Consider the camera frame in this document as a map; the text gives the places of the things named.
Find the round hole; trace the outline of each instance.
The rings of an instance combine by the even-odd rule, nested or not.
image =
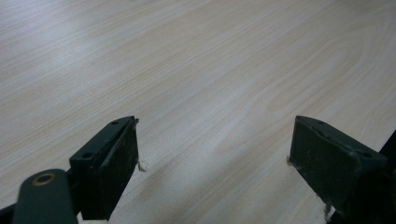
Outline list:
[[[91,152],[87,152],[87,153],[84,153],[84,154],[82,155],[82,158],[88,159],[88,158],[90,158],[90,157],[92,157],[92,156],[93,156],[93,154],[92,154]]]
[[[33,180],[34,186],[43,186],[51,182],[55,178],[55,174],[43,174]]]

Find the wooden floor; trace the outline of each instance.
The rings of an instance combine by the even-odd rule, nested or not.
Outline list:
[[[0,1],[1,207],[130,115],[148,171],[109,223],[324,223],[294,118],[383,146],[396,1]]]

